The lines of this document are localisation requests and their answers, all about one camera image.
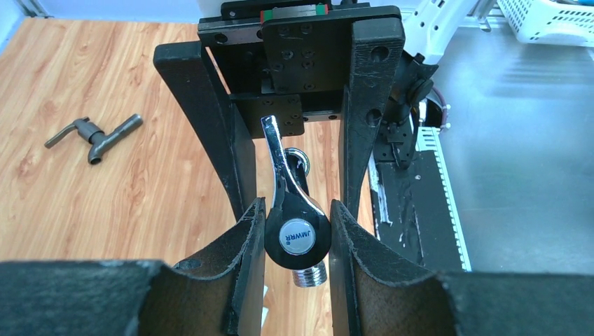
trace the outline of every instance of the cable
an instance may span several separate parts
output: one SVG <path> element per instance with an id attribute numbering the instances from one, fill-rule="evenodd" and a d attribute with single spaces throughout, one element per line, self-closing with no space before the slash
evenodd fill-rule
<path id="1" fill-rule="evenodd" d="M 443 97 L 443 94 L 441 94 L 441 91 L 437 87 L 434 86 L 432 90 L 441 104 L 441 128 L 443 129 L 448 122 L 448 103 L 446 103 L 446 98 Z"/>

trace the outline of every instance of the faucet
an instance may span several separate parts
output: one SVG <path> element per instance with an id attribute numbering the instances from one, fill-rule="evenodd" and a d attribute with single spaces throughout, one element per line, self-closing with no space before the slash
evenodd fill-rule
<path id="1" fill-rule="evenodd" d="M 121 139 L 132 133 L 142 125 L 142 117 L 138 114 L 132 115 L 122 125 L 117 126 L 112 133 L 105 135 L 97 125 L 89 121 L 89 117 L 76 119 L 72 124 L 59 131 L 52 139 L 49 139 L 45 146 L 52 148 L 60 142 L 68 133 L 78 130 L 78 135 L 92 144 L 89 150 L 88 162 L 96 165 L 101 162 L 103 154 L 114 147 Z"/>

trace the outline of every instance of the black bracket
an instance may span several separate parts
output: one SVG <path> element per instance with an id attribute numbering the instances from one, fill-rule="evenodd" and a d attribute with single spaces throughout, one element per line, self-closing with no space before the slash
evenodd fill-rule
<path id="1" fill-rule="evenodd" d="M 199 41 L 163 44 L 155 49 L 153 63 L 192 124 L 239 219 L 256 198 L 256 152 L 208 52 Z"/>
<path id="2" fill-rule="evenodd" d="M 342 201 L 355 216 L 403 47 L 404 30 L 399 19 L 364 20 L 352 25 L 350 80 L 340 128 L 340 185 Z"/>

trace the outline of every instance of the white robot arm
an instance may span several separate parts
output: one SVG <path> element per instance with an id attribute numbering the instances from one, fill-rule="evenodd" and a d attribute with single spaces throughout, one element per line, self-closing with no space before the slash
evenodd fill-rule
<path id="1" fill-rule="evenodd" d="M 422 0 L 404 20 L 404 50 L 413 56 L 420 53 L 425 64 L 437 64 L 474 5 L 476 0 Z"/>

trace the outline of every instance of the faucet handle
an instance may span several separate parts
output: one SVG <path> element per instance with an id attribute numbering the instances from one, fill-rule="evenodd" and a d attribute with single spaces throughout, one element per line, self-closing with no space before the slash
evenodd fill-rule
<path id="1" fill-rule="evenodd" d="M 297 286 L 319 286 L 327 279 L 324 257 L 332 232 L 326 214 L 307 192 L 309 160 L 300 150 L 283 148 L 275 116 L 261 122 L 275 186 L 264 225 L 264 248 L 275 263 L 292 270 Z"/>
<path id="2" fill-rule="evenodd" d="M 92 144 L 91 137 L 96 133 L 102 133 L 101 129 L 89 121 L 89 117 L 76 119 L 72 124 L 64 127 L 63 130 L 59 131 L 52 139 L 47 140 L 46 148 L 52 148 L 55 144 L 60 142 L 68 133 L 77 130 L 78 135 L 85 139 L 89 144 Z"/>
<path id="3" fill-rule="evenodd" d="M 64 127 L 63 130 L 59 131 L 55 136 L 52 136 L 52 139 L 47 140 L 47 142 L 45 143 L 46 148 L 52 148 L 55 144 L 57 144 L 58 142 L 60 142 L 60 140 L 62 140 L 66 135 L 68 135 L 68 133 L 74 131 L 77 129 L 77 122 L 84 122 L 86 123 L 87 121 L 89 121 L 89 117 L 84 117 L 84 118 L 80 118 L 80 119 L 76 119 L 75 121 L 72 122 L 72 124 Z"/>

